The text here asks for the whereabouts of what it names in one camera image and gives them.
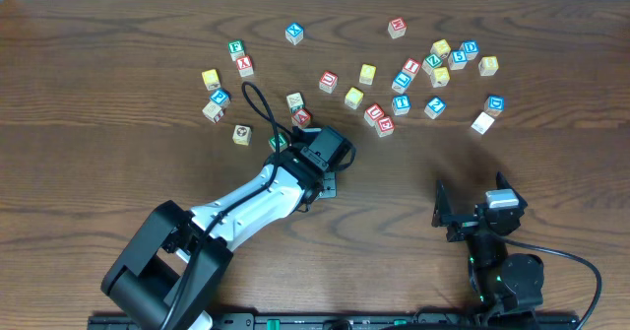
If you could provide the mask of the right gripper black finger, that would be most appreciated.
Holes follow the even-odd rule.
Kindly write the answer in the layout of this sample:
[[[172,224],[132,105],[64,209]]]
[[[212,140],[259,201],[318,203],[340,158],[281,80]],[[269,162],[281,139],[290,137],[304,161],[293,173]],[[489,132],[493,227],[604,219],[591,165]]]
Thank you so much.
[[[451,206],[446,194],[444,184],[441,180],[436,181],[436,198],[431,225],[434,228],[447,227],[450,225],[452,216]]]
[[[496,173],[495,182],[498,190],[512,189],[512,185],[508,182],[507,178],[501,171]]]

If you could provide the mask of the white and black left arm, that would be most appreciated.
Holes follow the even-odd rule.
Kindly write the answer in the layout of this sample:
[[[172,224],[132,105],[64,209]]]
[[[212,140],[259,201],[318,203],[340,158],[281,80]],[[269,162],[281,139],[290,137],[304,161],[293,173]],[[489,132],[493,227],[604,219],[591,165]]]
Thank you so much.
[[[310,206],[324,181],[353,163],[355,146],[330,126],[295,129],[252,180],[189,210],[158,205],[105,274],[100,289],[142,329],[210,329],[207,312],[234,250]]]

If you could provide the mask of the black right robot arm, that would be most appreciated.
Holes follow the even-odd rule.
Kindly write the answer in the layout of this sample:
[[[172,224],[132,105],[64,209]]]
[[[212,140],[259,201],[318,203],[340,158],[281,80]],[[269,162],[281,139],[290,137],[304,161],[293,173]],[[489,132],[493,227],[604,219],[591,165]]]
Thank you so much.
[[[496,188],[471,214],[453,212],[444,184],[436,182],[431,225],[445,228],[449,242],[465,242],[469,251],[469,279],[481,305],[475,321],[483,326],[495,317],[530,312],[542,305],[543,263],[532,254],[513,253],[503,239],[520,226],[528,203],[496,174]]]

